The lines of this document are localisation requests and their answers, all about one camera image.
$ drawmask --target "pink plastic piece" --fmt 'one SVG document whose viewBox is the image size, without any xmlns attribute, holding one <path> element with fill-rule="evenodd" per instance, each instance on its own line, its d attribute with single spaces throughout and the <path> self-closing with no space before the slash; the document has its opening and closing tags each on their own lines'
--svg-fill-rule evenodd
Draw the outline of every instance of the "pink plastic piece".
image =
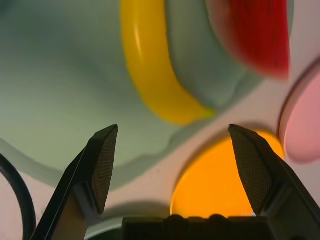
<svg viewBox="0 0 320 240">
<path fill-rule="evenodd" d="M 302 77 L 289 97 L 280 138 L 292 161 L 308 164 L 320 160 L 320 63 Z"/>
</svg>

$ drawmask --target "red toy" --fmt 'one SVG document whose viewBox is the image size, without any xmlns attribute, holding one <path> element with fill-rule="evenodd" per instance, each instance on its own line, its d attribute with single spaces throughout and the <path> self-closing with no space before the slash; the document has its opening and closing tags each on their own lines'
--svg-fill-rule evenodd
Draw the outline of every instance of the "red toy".
<svg viewBox="0 0 320 240">
<path fill-rule="evenodd" d="M 265 77 L 288 79 L 287 0 L 207 0 L 207 6 L 227 51 Z"/>
</svg>

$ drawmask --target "yellow plastic ring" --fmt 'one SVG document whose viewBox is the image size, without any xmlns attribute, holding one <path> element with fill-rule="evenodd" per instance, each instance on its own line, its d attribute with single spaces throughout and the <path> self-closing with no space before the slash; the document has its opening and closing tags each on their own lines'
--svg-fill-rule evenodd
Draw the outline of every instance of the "yellow plastic ring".
<svg viewBox="0 0 320 240">
<path fill-rule="evenodd" d="M 167 40 L 165 0 L 121 0 L 128 71 L 145 104 L 163 120 L 187 125 L 211 117 L 176 78 Z"/>
</svg>

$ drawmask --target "textured gripper pad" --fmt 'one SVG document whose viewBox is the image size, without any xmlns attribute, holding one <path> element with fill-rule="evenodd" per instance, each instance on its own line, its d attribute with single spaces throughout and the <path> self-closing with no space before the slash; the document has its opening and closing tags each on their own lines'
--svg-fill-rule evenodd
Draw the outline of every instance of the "textured gripper pad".
<svg viewBox="0 0 320 240">
<path fill-rule="evenodd" d="M 102 214 L 106 201 L 114 167 L 118 128 L 115 128 L 104 141 L 98 162 L 93 172 L 91 187 L 97 203 L 97 211 Z"/>
<path fill-rule="evenodd" d="M 255 145 L 256 141 L 266 140 L 256 132 L 236 125 L 231 125 L 229 132 L 242 185 L 254 213 L 258 215 L 273 187 L 272 176 Z"/>
</svg>

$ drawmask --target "orange circle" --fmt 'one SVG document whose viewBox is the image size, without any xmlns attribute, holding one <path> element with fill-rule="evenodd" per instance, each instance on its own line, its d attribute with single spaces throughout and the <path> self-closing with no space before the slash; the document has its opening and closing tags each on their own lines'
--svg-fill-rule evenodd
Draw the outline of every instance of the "orange circle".
<svg viewBox="0 0 320 240">
<path fill-rule="evenodd" d="M 280 141 L 270 132 L 256 131 L 282 159 Z M 186 169 L 171 200 L 171 214 L 184 218 L 208 218 L 213 214 L 250 216 L 250 206 L 241 183 L 231 137 L 206 148 Z"/>
</svg>

